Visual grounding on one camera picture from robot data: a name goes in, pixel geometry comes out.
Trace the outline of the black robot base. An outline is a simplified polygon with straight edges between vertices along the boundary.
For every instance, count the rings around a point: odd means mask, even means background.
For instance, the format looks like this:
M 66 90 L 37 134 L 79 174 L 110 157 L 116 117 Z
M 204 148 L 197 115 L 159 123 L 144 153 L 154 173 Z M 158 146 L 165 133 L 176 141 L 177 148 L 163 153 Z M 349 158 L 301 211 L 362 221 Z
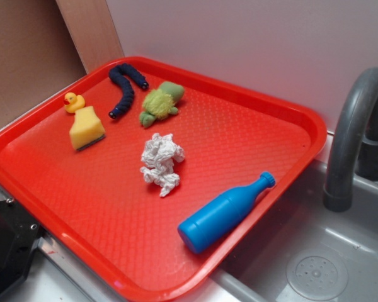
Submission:
M 0 299 L 27 280 L 43 228 L 17 201 L 0 201 Z

